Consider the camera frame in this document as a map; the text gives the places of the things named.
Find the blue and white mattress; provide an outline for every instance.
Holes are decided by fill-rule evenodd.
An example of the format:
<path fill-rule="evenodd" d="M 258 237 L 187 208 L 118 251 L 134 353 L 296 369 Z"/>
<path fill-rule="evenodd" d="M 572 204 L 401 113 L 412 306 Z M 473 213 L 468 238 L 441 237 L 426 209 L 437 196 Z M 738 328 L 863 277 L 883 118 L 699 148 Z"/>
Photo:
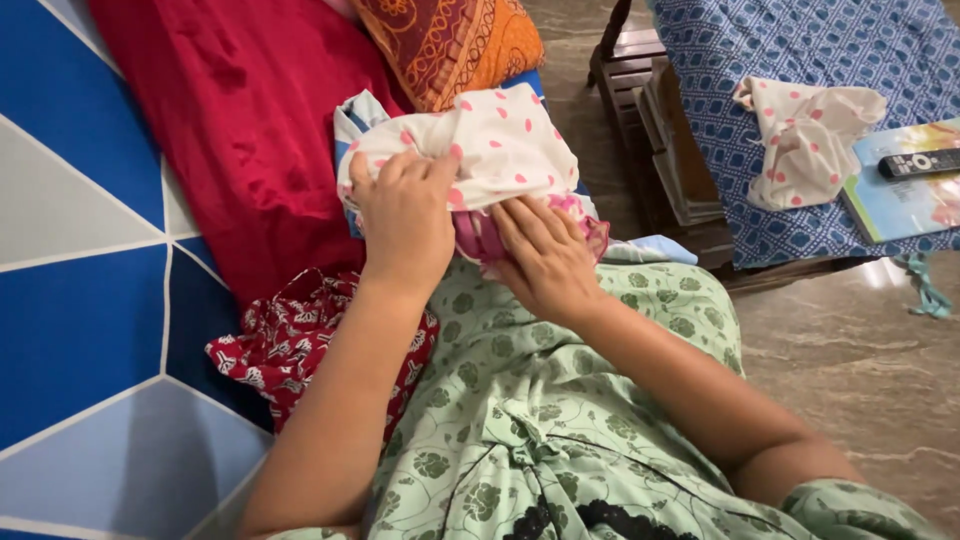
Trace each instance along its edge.
<path fill-rule="evenodd" d="M 681 80 L 684 111 L 717 183 L 733 264 L 960 249 L 960 230 L 870 245 L 840 200 L 787 211 L 746 200 L 763 164 L 756 117 L 731 99 L 748 75 L 868 86 L 879 130 L 960 116 L 960 31 L 939 0 L 649 0 Z"/>

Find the black lace trim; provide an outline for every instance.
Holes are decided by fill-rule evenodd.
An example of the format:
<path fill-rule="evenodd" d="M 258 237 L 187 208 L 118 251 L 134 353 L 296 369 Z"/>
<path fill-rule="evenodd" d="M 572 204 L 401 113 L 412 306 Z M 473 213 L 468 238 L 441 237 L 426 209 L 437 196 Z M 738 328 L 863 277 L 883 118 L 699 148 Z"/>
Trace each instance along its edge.
<path fill-rule="evenodd" d="M 587 528 L 594 528 L 601 523 L 606 524 L 628 540 L 698 540 L 689 532 L 677 534 L 672 528 L 654 523 L 646 516 L 631 517 L 622 506 L 615 506 L 599 499 L 590 504 L 577 506 L 577 514 L 584 520 Z"/>
<path fill-rule="evenodd" d="M 505 535 L 503 540 L 537 540 L 550 524 L 550 512 L 547 510 L 546 498 L 541 493 L 537 497 L 537 505 L 527 508 L 523 512 L 523 517 L 516 518 L 514 531 Z"/>

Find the black remote control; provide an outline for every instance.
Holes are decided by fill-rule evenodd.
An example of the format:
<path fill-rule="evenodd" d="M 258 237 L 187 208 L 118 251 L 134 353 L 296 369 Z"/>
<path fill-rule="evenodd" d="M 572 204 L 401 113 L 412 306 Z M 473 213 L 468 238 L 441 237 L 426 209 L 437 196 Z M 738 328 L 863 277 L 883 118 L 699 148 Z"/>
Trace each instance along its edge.
<path fill-rule="evenodd" d="M 960 170 L 960 148 L 887 156 L 880 160 L 876 168 L 887 180 L 902 180 L 919 174 Z"/>

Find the tiled floor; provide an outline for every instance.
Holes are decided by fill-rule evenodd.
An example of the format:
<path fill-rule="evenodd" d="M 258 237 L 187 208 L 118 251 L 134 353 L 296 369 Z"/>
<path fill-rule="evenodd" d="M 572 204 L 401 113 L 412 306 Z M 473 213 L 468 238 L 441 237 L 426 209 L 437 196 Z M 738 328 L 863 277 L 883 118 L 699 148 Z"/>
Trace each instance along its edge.
<path fill-rule="evenodd" d="M 547 53 L 550 113 L 580 158 L 618 238 L 638 235 L 588 61 L 615 0 L 525 0 Z M 960 0 L 946 0 L 960 21 Z M 634 2 L 632 20 L 650 27 Z M 960 302 L 960 254 L 937 254 L 934 283 Z M 876 487 L 960 530 L 960 315 L 907 312 L 917 293 L 886 260 L 734 299 L 750 380 L 831 437 Z"/>

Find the white cloth with pink dots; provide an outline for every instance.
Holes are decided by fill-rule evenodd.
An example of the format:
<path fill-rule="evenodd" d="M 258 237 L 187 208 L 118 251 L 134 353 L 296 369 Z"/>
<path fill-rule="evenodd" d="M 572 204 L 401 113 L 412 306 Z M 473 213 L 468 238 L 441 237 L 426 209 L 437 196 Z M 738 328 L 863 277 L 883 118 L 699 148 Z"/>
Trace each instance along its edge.
<path fill-rule="evenodd" d="M 384 121 L 350 144 L 337 171 L 337 194 L 357 213 L 357 227 L 363 230 L 363 215 L 351 197 L 353 154 L 366 154 L 376 180 L 391 156 L 415 148 L 428 158 L 448 153 L 460 157 L 447 207 L 453 212 L 458 253 L 480 264 L 486 277 L 496 278 L 490 263 L 507 256 L 488 208 L 522 194 L 572 216 L 599 260 L 607 249 L 610 225 L 586 213 L 573 193 L 579 177 L 577 157 L 530 85 L 465 92 L 453 103 L 447 112 Z"/>
<path fill-rule="evenodd" d="M 733 100 L 756 111 L 766 154 L 747 200 L 769 210 L 833 201 L 847 177 L 860 172 L 852 145 L 887 108 L 886 98 L 870 88 L 824 88 L 757 77 L 737 85 Z"/>

